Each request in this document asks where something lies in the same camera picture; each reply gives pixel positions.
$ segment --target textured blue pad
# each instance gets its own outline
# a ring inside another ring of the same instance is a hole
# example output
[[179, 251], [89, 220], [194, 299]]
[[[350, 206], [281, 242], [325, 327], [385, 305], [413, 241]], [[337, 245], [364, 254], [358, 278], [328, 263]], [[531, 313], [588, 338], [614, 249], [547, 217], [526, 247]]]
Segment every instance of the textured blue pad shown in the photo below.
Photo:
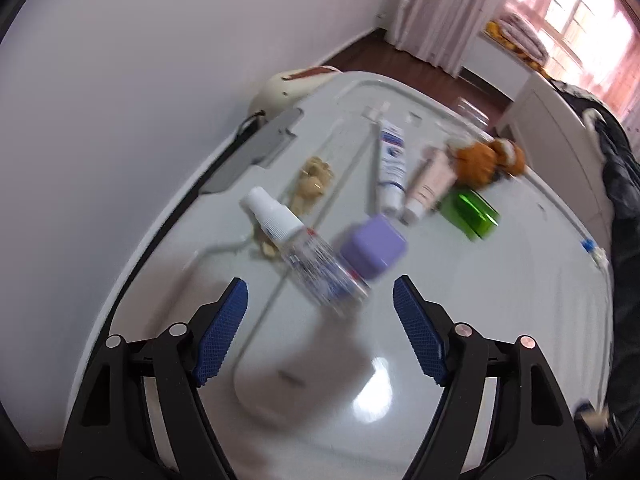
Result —
[[192, 372], [197, 386], [202, 386], [207, 379], [215, 377], [220, 371], [222, 361], [246, 311], [248, 300], [246, 283], [240, 280], [200, 340], [198, 363]]
[[400, 278], [394, 283], [394, 307], [423, 373], [444, 386], [447, 366], [442, 339], [422, 310], [420, 301]]

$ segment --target dark brown floor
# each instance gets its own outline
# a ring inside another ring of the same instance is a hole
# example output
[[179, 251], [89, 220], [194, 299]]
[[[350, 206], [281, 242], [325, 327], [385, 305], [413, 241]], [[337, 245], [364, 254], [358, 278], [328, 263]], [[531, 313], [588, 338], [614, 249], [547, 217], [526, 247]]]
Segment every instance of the dark brown floor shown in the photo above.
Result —
[[455, 79], [407, 52], [396, 50], [384, 40], [380, 30], [348, 46], [327, 64], [343, 72], [362, 70], [391, 77], [452, 109], [457, 99], [463, 97], [489, 117], [489, 128], [511, 103], [508, 97], [495, 89], [481, 89], [462, 77]]

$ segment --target white tube cap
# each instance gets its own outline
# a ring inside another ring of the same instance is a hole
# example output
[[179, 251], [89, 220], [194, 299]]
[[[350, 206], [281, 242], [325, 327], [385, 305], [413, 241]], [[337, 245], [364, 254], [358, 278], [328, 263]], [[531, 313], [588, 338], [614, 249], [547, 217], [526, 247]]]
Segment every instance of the white tube cap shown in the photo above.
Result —
[[398, 186], [387, 184], [378, 188], [378, 210], [387, 216], [398, 216], [403, 200], [404, 191]]
[[414, 224], [424, 216], [424, 213], [424, 206], [415, 198], [411, 198], [404, 205], [404, 211], [402, 212], [402, 221], [407, 225]]
[[264, 233], [278, 248], [305, 226], [287, 206], [272, 198], [260, 186], [254, 187], [242, 202], [255, 215]]

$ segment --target green plastic object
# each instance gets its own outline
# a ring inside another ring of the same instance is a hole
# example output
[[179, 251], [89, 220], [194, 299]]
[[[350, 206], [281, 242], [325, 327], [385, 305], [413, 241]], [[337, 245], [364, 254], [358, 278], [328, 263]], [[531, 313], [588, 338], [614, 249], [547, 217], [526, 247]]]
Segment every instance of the green plastic object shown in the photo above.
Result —
[[454, 187], [443, 199], [440, 213], [470, 240], [486, 238], [500, 219], [500, 214], [468, 187]]

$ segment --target purple container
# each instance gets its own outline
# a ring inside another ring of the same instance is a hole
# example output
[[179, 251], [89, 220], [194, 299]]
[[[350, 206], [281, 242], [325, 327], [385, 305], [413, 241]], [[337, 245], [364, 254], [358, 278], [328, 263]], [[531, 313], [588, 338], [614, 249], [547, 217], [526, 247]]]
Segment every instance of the purple container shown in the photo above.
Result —
[[340, 248], [340, 256], [365, 280], [378, 277], [406, 251], [406, 240], [384, 215], [358, 227]]

